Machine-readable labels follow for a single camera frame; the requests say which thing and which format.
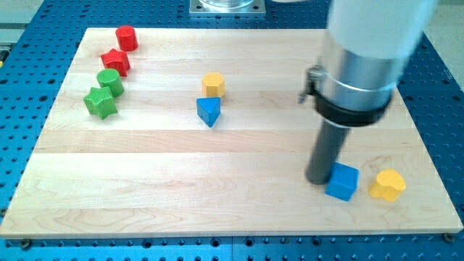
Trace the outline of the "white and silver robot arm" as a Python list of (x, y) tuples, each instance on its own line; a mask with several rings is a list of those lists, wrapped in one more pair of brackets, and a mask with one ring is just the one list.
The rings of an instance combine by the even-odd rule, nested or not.
[(323, 52), (307, 71), (303, 103), (341, 127), (378, 121), (437, 0), (333, 0)]

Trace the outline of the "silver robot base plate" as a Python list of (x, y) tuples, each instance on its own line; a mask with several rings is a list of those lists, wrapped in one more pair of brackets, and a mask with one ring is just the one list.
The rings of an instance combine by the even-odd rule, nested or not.
[(188, 10), (199, 17), (266, 13), (264, 0), (190, 0)]

